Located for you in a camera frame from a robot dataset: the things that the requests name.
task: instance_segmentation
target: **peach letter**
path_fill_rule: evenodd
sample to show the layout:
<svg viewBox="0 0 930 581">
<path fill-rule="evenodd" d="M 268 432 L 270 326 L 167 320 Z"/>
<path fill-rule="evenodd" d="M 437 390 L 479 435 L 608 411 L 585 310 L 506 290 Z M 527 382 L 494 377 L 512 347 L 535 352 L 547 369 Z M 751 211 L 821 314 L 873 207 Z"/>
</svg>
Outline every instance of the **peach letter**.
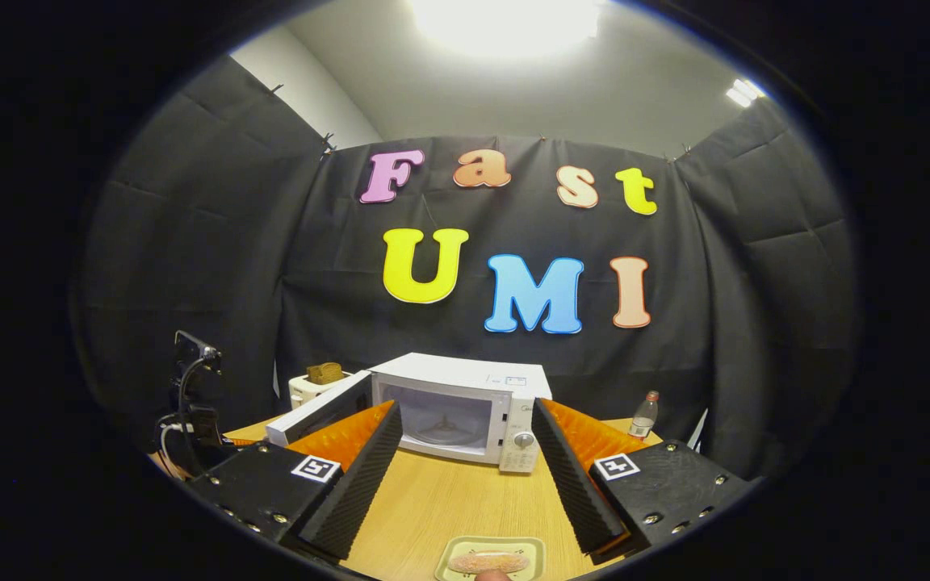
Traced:
<svg viewBox="0 0 930 581">
<path fill-rule="evenodd" d="M 645 271 L 648 262 L 637 257 L 618 257 L 609 262 L 619 278 L 619 312 L 612 317 L 616 327 L 636 328 L 651 323 L 645 310 Z"/>
<path fill-rule="evenodd" d="M 562 165 L 555 173 L 558 178 L 558 198 L 566 206 L 580 208 L 593 208 L 597 205 L 597 191 L 591 187 L 594 176 L 583 168 L 573 168 L 572 165 Z"/>
<path fill-rule="evenodd" d="M 505 155 L 493 148 L 478 148 L 458 158 L 455 184 L 462 187 L 501 187 L 512 181 Z"/>
<path fill-rule="evenodd" d="M 616 173 L 616 179 L 623 182 L 623 198 L 631 210 L 646 216 L 656 213 L 656 203 L 649 202 L 645 195 L 645 188 L 651 189 L 656 184 L 643 176 L 641 169 L 624 169 Z"/>
</svg>

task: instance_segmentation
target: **pink letter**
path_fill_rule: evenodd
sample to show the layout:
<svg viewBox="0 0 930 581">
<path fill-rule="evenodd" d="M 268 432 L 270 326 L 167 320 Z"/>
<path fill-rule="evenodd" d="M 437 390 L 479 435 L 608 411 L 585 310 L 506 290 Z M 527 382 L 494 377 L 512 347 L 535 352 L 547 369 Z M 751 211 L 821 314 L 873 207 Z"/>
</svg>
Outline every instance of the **pink letter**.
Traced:
<svg viewBox="0 0 930 581">
<path fill-rule="evenodd" d="M 368 189 L 361 194 L 361 203 L 391 202 L 397 198 L 397 192 L 390 187 L 391 181 L 396 181 L 400 187 L 407 183 L 411 175 L 411 165 L 398 163 L 409 161 L 420 165 L 425 161 L 425 154 L 421 150 L 395 151 L 394 153 L 376 153 L 372 156 L 372 178 L 368 181 Z"/>
<path fill-rule="evenodd" d="M 616 327 L 636 328 L 651 323 L 645 310 L 645 271 L 648 262 L 637 257 L 618 257 L 609 262 L 619 277 L 619 312 L 612 317 Z"/>
</svg>

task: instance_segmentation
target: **finger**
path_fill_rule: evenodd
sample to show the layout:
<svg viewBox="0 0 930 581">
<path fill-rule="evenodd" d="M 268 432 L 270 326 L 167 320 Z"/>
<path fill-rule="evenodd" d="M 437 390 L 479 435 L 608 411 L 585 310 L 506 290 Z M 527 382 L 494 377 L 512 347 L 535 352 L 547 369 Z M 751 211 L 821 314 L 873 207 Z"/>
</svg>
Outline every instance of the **finger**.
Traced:
<svg viewBox="0 0 930 581">
<path fill-rule="evenodd" d="M 475 581 L 512 581 L 512 579 L 503 571 L 493 569 L 476 575 Z"/>
</svg>

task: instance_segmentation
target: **yellow letter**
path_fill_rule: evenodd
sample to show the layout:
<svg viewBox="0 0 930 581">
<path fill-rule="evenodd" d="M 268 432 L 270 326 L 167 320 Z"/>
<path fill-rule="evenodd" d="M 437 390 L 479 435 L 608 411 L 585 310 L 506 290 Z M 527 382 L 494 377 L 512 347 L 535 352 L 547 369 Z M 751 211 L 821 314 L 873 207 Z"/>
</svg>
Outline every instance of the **yellow letter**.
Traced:
<svg viewBox="0 0 930 581">
<path fill-rule="evenodd" d="M 558 178 L 558 198 L 566 206 L 579 206 L 580 208 L 593 208 L 597 205 L 597 191 L 591 187 L 594 176 L 583 168 L 573 168 L 572 165 L 562 165 L 555 173 Z"/>
<path fill-rule="evenodd" d="M 464 187 L 499 187 L 512 181 L 505 155 L 493 148 L 478 148 L 458 158 L 455 184 Z"/>
<path fill-rule="evenodd" d="M 416 282 L 411 277 L 414 245 L 423 238 L 421 231 L 414 228 L 395 228 L 383 235 L 387 243 L 383 285 L 395 299 L 406 303 L 435 303 L 450 295 L 458 283 L 458 256 L 462 243 L 468 240 L 468 232 L 455 228 L 433 232 L 433 240 L 440 243 L 440 258 L 432 282 Z"/>
<path fill-rule="evenodd" d="M 656 187 L 649 178 L 641 174 L 641 169 L 630 168 L 616 173 L 616 179 L 623 182 L 623 199 L 626 205 L 636 213 L 646 216 L 656 213 L 656 203 L 649 202 L 645 196 L 645 188 Z"/>
</svg>

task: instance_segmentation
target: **microwave control panel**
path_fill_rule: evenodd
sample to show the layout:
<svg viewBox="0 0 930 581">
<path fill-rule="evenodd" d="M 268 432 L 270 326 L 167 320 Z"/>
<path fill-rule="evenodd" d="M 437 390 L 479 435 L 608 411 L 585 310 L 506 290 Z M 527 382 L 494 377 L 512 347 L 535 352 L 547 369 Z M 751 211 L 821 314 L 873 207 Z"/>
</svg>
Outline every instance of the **microwave control panel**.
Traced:
<svg viewBox="0 0 930 581">
<path fill-rule="evenodd" d="M 530 431 L 533 418 L 533 398 L 513 397 L 509 406 L 509 425 L 501 445 L 502 472 L 532 472 L 540 446 Z"/>
</svg>

